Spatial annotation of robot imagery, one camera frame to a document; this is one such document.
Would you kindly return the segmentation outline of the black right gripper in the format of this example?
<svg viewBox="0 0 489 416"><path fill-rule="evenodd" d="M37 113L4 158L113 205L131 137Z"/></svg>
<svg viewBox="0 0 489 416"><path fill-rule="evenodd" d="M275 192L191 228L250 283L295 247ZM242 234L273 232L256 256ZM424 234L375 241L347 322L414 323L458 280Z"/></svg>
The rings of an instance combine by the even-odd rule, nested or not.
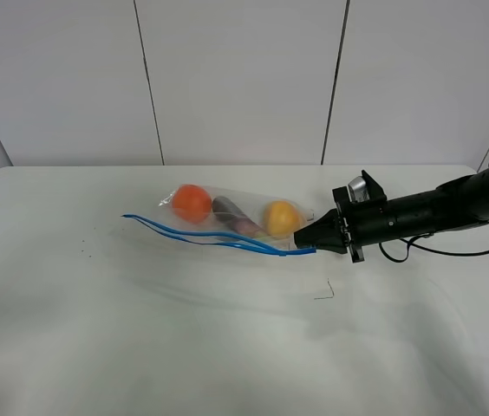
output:
<svg viewBox="0 0 489 416"><path fill-rule="evenodd" d="M293 234L298 249L317 249L350 254L354 263L363 260L365 246L399 239L398 198L381 203L351 202L346 187L332 191L336 209Z"/></svg>

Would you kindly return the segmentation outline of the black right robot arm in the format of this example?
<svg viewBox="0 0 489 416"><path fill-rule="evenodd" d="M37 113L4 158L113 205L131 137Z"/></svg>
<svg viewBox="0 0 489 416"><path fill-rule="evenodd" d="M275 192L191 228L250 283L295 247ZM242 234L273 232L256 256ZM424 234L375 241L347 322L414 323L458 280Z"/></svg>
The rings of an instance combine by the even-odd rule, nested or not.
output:
<svg viewBox="0 0 489 416"><path fill-rule="evenodd" d="M335 208L294 233L297 248L350 254L359 263L369 245L414 246L437 233L489 224L489 167L402 198L388 198L367 172L332 193Z"/></svg>

